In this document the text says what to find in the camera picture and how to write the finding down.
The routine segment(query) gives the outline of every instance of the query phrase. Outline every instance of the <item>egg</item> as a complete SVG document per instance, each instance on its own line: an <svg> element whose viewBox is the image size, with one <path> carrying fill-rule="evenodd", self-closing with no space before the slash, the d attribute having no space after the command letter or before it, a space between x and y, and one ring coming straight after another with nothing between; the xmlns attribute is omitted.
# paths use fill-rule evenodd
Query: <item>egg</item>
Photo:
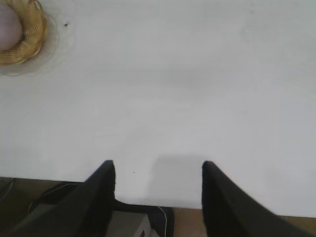
<svg viewBox="0 0 316 237"><path fill-rule="evenodd" d="M0 4L0 51L13 48L23 34L19 16L6 4Z"/></svg>

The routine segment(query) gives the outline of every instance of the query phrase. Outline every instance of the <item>white cable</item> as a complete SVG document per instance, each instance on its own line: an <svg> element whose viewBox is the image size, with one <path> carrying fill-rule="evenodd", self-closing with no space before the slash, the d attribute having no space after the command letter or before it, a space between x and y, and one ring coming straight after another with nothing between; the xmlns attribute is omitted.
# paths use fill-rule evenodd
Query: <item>white cable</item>
<svg viewBox="0 0 316 237"><path fill-rule="evenodd" d="M68 185L75 185L75 184L64 184L63 186L61 186L61 187L59 187L59 188L57 188L57 189L51 190L51 191L49 191L48 193L43 194L41 197L44 197L44 196L46 196L46 195L48 195L48 194L50 194L50 193L52 193L52 192L54 192L54 191L56 191L56 190L59 190L59 189L65 187L65 186L68 186ZM33 202L31 202L31 204L29 205L28 213L30 213L32 205L33 205Z"/></svg>
<svg viewBox="0 0 316 237"><path fill-rule="evenodd" d="M167 215L166 215L165 211L160 206L158 206L158 208L163 212L164 218L166 219L166 222L164 225L164 237L166 237L166 235L167 235Z"/></svg>

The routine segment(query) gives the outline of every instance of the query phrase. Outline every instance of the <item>floor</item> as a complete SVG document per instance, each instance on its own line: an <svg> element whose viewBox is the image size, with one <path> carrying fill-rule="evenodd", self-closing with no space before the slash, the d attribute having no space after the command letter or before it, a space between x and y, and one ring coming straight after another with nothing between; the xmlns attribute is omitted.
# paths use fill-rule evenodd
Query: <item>floor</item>
<svg viewBox="0 0 316 237"><path fill-rule="evenodd" d="M32 200L56 185L55 181L17 180L10 198L0 202L0 232L9 229L28 213ZM175 208L175 237L206 237L201 210ZM316 218L282 217L316 236Z"/></svg>

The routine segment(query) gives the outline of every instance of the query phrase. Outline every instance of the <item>cable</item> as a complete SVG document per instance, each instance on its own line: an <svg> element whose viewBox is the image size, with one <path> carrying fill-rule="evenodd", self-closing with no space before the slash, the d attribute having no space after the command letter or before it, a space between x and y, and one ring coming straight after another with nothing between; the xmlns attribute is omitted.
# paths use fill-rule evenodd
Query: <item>cable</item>
<svg viewBox="0 0 316 237"><path fill-rule="evenodd" d="M158 208L163 212L164 218L166 219L166 222L164 225L164 237L166 237L166 235L167 235L167 215L166 215L165 211L160 206L158 206Z"/></svg>
<svg viewBox="0 0 316 237"><path fill-rule="evenodd" d="M6 187L9 186L9 188L8 188L7 191L4 193L4 195L3 195L2 197L0 197L0 202L4 201L4 200L8 197L8 195L10 194L10 192L11 192L11 190L12 190L12 186L13 186L14 181L15 181L15 179L12 179L12 181L11 181L9 184L7 184Z"/></svg>

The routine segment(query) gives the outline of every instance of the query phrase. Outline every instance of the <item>wooden floor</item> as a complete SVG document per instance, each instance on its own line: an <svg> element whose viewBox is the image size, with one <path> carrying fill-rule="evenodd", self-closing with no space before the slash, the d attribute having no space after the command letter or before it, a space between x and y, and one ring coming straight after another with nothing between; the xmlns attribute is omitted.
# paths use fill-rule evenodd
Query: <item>wooden floor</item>
<svg viewBox="0 0 316 237"><path fill-rule="evenodd" d="M174 237L207 237L201 210L174 209ZM302 230L316 236L316 218L282 216Z"/></svg>
<svg viewBox="0 0 316 237"><path fill-rule="evenodd" d="M32 200L56 185L54 181L17 180L10 198L0 202L0 232L22 220ZM206 237L201 210L175 208L175 237ZM316 236L316 218L282 217Z"/></svg>

